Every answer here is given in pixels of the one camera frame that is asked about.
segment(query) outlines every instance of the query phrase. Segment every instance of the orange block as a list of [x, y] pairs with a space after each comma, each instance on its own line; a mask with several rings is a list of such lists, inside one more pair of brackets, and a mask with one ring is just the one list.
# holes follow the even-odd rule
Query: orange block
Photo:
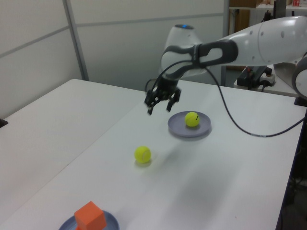
[[104, 212], [92, 201], [84, 205], [74, 214], [78, 224], [76, 230], [102, 230], [106, 226]]

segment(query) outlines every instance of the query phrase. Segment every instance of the yellow tennis ball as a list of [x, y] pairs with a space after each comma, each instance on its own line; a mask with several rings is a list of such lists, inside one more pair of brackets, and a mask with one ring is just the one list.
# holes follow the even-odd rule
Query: yellow tennis ball
[[200, 117], [197, 115], [196, 112], [189, 112], [184, 118], [184, 121], [186, 122], [187, 126], [195, 127], [199, 124]]
[[150, 161], [151, 152], [146, 146], [139, 146], [134, 152], [135, 160], [139, 163], [147, 163]]

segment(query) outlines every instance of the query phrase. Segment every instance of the white wall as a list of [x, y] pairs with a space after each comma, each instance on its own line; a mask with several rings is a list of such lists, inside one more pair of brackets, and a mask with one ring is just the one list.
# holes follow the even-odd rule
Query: white wall
[[[167, 35], [193, 25], [204, 42], [223, 37], [224, 0], [70, 0], [90, 81], [144, 90], [156, 78]], [[221, 67], [212, 67], [218, 79]], [[213, 83], [209, 75], [190, 81]]]
[[62, 0], [0, 0], [0, 118], [81, 79]]

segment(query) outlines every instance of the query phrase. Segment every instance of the plate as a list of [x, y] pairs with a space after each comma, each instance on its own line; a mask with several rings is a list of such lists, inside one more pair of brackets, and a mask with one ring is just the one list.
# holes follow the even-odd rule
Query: plate
[[211, 130], [210, 118], [200, 112], [196, 112], [200, 118], [200, 122], [195, 127], [189, 127], [186, 125], [184, 118], [190, 111], [184, 111], [171, 116], [168, 120], [169, 130], [181, 137], [196, 138], [209, 134]]
[[[119, 230], [119, 224], [116, 218], [109, 212], [104, 211], [106, 218], [106, 227], [103, 230]], [[70, 217], [65, 223], [60, 227], [59, 230], [76, 230], [77, 222], [75, 216]]]

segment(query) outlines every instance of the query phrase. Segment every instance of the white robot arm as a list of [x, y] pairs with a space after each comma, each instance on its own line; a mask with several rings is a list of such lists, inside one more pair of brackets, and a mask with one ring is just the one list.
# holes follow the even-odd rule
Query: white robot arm
[[263, 66], [281, 62], [297, 64], [294, 89], [307, 99], [307, 17], [287, 17], [266, 21], [203, 44], [189, 25], [174, 26], [161, 58], [164, 70], [145, 103], [148, 113], [162, 100], [169, 100], [167, 110], [179, 101], [177, 82], [181, 77], [201, 73], [212, 65]]

